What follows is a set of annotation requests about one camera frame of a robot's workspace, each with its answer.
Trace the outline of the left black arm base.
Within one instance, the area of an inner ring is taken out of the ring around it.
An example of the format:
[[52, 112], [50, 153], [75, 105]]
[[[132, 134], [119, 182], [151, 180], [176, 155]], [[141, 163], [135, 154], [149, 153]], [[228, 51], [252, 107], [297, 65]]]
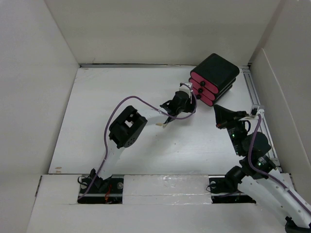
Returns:
[[106, 180], [97, 177], [85, 195], [91, 178], [79, 176], [77, 182], [80, 185], [79, 204], [122, 204], [124, 176], [112, 176]]

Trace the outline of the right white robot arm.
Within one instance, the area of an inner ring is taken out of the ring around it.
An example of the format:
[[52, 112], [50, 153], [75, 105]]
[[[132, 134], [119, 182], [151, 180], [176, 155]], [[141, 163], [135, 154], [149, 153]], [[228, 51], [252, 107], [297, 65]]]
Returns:
[[242, 192], [270, 211], [287, 233], [311, 231], [311, 206], [284, 180], [275, 163], [267, 156], [271, 149], [265, 134], [258, 131], [264, 115], [261, 105], [250, 113], [214, 106], [216, 127], [226, 129], [239, 166], [222, 179], [228, 193]]

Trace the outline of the yellow white eraser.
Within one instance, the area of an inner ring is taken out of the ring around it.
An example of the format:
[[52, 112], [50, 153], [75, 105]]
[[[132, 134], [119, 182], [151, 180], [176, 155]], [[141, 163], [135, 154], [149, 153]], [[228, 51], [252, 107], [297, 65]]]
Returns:
[[157, 126], [162, 127], [163, 129], [166, 128], [166, 126], [168, 125], [167, 123], [156, 123]]

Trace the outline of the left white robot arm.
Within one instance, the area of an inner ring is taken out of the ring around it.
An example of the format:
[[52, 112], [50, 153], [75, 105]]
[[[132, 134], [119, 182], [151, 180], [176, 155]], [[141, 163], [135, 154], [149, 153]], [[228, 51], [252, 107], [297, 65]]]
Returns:
[[99, 168], [91, 171], [91, 183], [88, 186], [100, 193], [108, 188], [107, 179], [113, 175], [114, 167], [123, 151], [137, 141], [144, 128], [151, 125], [165, 127], [174, 120], [187, 119], [196, 109], [193, 91], [177, 91], [172, 100], [160, 106], [163, 110], [136, 96], [129, 96], [126, 100], [128, 99], [137, 99], [151, 108], [138, 111], [129, 105], [115, 119], [109, 118], [104, 130], [104, 157]]

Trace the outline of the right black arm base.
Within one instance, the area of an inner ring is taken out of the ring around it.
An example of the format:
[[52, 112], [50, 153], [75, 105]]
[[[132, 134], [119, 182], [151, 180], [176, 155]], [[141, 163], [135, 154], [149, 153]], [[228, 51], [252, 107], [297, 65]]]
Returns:
[[230, 188], [225, 183], [224, 175], [211, 175], [208, 177], [209, 184], [206, 187], [206, 191], [211, 195], [212, 204], [235, 204], [235, 203], [253, 203], [253, 200], [248, 195]]

